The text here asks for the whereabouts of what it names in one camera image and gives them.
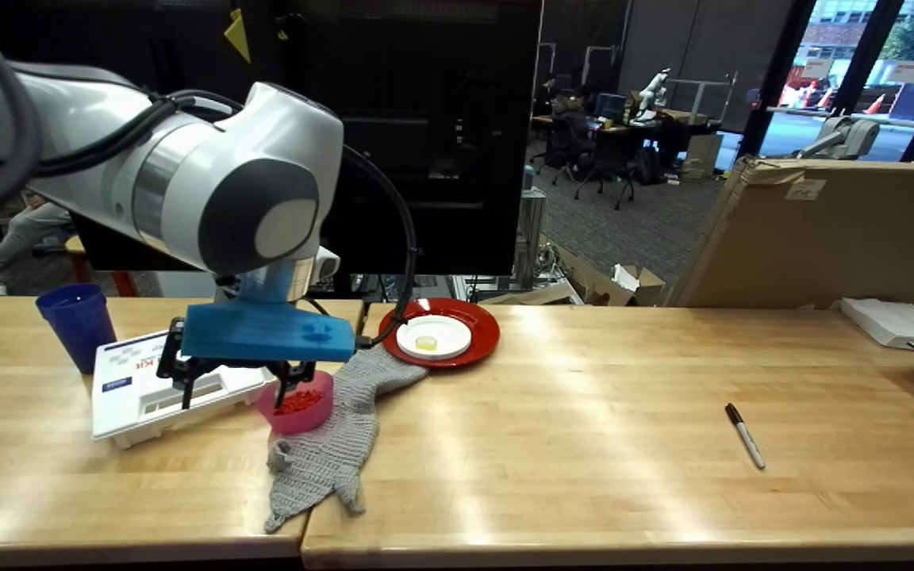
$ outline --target desk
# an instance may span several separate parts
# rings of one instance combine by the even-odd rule
[[[108,305],[117,338],[135,338],[186,303]],[[264,536],[266,493],[251,409],[133,452],[91,443],[87,382],[31,300],[0,300],[0,566],[292,559],[304,518]]]
[[[914,559],[912,351],[811,310],[493,310],[493,361],[381,407],[368,513],[321,505],[304,568]]]

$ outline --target blue object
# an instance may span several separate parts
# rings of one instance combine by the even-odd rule
[[[83,375],[94,370],[94,351],[114,344],[105,293],[94,283],[73,283],[39,294],[39,310]]]
[[[292,305],[223,303],[191,305],[182,351],[217,361],[345,361],[357,333],[339,316],[296,310]]]

